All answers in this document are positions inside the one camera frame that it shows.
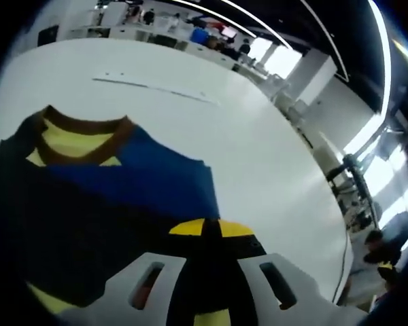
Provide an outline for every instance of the person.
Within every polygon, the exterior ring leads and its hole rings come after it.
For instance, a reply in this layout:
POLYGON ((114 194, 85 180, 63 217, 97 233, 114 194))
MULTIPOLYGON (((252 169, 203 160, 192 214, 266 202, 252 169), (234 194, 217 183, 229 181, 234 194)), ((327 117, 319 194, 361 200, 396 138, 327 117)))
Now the person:
POLYGON ((143 15, 143 21, 146 25, 152 25, 154 23, 154 17, 156 14, 154 13, 154 9, 150 9, 143 15))
POLYGON ((131 10, 131 20, 132 22, 137 22, 141 16, 142 8, 140 5, 136 5, 131 10))
POLYGON ((234 40, 235 37, 230 37, 226 40, 225 42, 225 48, 226 49, 234 49, 234 40))
POLYGON ((385 300, 389 296, 391 291, 395 291, 398 286, 398 280, 398 272, 393 273, 393 276, 389 276, 387 278, 384 285, 384 287, 386 288, 386 292, 376 298, 373 309, 375 309, 381 301, 385 300))
POLYGON ((239 48, 239 52, 244 53, 244 54, 248 54, 248 53, 250 53, 250 51, 251 51, 250 40, 249 39, 244 39, 243 44, 239 48))
POLYGON ((175 14, 172 17, 169 17, 169 28, 168 31, 173 32, 178 27, 180 23, 180 14, 175 14))
POLYGON ((398 271, 395 266, 401 258, 401 248, 393 242, 384 241, 381 230, 372 230, 364 243, 369 250, 364 261, 368 264, 377 264, 378 273, 386 283, 396 283, 398 271))
POLYGON ((200 15, 200 16, 192 17, 186 20, 186 24, 192 24, 193 27, 205 29, 205 27, 207 27, 207 22, 204 20, 201 20, 202 18, 205 18, 205 16, 200 15))

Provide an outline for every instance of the white table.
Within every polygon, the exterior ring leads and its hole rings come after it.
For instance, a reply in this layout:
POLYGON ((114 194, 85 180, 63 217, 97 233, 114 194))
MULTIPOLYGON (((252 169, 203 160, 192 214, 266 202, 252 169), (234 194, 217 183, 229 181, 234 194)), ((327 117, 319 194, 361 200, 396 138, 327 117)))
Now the white table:
MULTIPOLYGON (((99 29, 110 29, 109 38, 110 39, 127 39, 129 41, 142 41, 148 42, 151 35, 162 35, 165 37, 170 37, 177 40, 177 45, 174 47, 176 50, 185 51, 191 55, 198 56, 205 60, 211 61, 225 67, 229 70, 233 69, 237 61, 233 60, 229 56, 221 54, 215 50, 210 50, 209 48, 202 46, 200 44, 194 43, 190 40, 190 35, 185 35, 181 33, 182 30, 176 33, 170 33, 167 31, 162 31, 155 28, 154 26, 147 26, 140 23, 126 24, 120 26, 82 26, 76 29, 72 29, 68 32, 67 39, 81 39, 87 38, 89 35, 89 30, 99 30, 99 29)), ((261 76, 256 76, 259 72, 249 72, 254 79, 258 81, 264 80, 261 76)))
POLYGON ((281 113, 239 74, 177 50, 138 41, 76 39, 16 57, 0 80, 0 140, 51 104, 91 120, 124 114, 157 141, 213 171, 222 218, 250 226, 332 299, 352 264, 333 194, 281 113), (213 105, 158 90, 94 81, 106 71, 204 92, 213 105))
POLYGON ((245 77, 251 76, 257 84, 264 82, 268 78, 268 76, 244 63, 239 64, 239 70, 237 72, 245 77))

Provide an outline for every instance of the white wall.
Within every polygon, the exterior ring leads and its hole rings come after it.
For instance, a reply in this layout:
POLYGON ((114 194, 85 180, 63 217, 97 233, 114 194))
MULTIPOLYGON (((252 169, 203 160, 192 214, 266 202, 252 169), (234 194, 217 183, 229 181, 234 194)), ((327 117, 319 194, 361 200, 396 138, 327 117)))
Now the white wall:
POLYGON ((317 53, 316 51, 310 51, 288 76, 287 82, 290 83, 288 92, 292 98, 297 99, 301 95, 302 91, 308 86, 308 83, 320 68, 318 62, 321 60, 314 55, 317 53))
POLYGON ((302 91, 299 98, 307 105, 311 105, 318 95, 323 91, 326 85, 331 81, 334 74, 337 72, 333 58, 328 56, 325 63, 320 67, 319 71, 310 81, 308 86, 302 91))
POLYGON ((97 0, 67 0, 69 2, 67 11, 57 35, 57 40, 62 41, 66 39, 66 35, 70 29, 85 25, 85 18, 90 10, 94 10, 97 5, 97 0))
POLYGON ((246 34, 243 34, 243 33, 241 33, 240 31, 238 31, 237 29, 236 29, 236 31, 237 31, 237 35, 236 35, 236 38, 234 39, 234 48, 236 49, 236 50, 239 50, 239 48, 241 47, 241 45, 243 44, 243 40, 244 39, 249 39, 250 40, 250 44, 252 43, 252 41, 254 40, 254 38, 253 37, 250 37, 249 35, 246 35, 246 34))
POLYGON ((38 13, 31 28, 22 31, 9 50, 9 57, 37 47, 38 33, 48 27, 59 25, 57 40, 65 39, 69 29, 80 26, 84 13, 93 10, 97 0, 51 0, 38 13))
POLYGON ((85 0, 52 0, 38 13, 26 37, 26 50, 37 47, 38 33, 50 26, 60 24, 67 14, 71 2, 85 0))
POLYGON ((164 3, 160 1, 155 1, 155 0, 146 0, 143 2, 142 5, 143 10, 148 11, 150 9, 154 9, 154 12, 156 15, 159 15, 161 13, 168 13, 169 15, 175 15, 176 13, 179 13, 182 17, 183 15, 186 15, 188 17, 194 17, 194 16, 199 16, 201 15, 201 12, 197 12, 192 10, 192 7, 185 8, 185 7, 180 7, 178 5, 170 4, 170 3, 164 3))
POLYGON ((311 104, 305 120, 343 151, 372 116, 372 109, 334 77, 311 104))

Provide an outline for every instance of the yellow and black part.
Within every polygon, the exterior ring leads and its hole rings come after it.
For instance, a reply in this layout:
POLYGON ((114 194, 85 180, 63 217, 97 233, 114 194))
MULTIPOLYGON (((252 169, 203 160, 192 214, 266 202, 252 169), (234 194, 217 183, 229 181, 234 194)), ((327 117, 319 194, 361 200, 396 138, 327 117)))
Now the yellow and black part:
POLYGON ((173 228, 157 253, 187 258, 176 282, 167 325, 194 325, 196 316, 228 311, 231 325, 257 325, 254 300, 238 259, 265 255, 238 223, 202 219, 173 228))

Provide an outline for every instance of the ceiling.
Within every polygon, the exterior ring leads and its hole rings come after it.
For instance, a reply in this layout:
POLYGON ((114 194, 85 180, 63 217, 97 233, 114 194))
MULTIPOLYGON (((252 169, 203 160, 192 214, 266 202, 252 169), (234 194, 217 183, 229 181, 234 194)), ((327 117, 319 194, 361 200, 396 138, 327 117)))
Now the ceiling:
MULTIPOLYGON (((218 12, 246 28, 262 29, 255 20, 221 0, 187 1, 218 12)), ((301 0, 232 1, 260 18, 276 32, 284 36, 289 35, 286 41, 295 50, 305 53, 309 48, 317 48, 330 54, 338 67, 338 74, 345 76, 345 70, 347 71, 350 80, 348 86, 367 102, 372 110, 380 109, 384 89, 384 58, 377 23, 367 0, 305 0, 324 25, 341 60, 327 33, 301 0)), ((393 5, 391 2, 392 0, 377 0, 384 11, 393 5)), ((278 42, 274 36, 261 35, 256 32, 256 29, 254 33, 278 42)), ((394 54, 394 61, 399 60, 402 61, 400 54, 394 54)), ((399 75, 403 80, 394 82, 393 87, 408 83, 408 71, 403 73, 402 69, 406 68, 402 68, 402 65, 398 66, 399 75)))

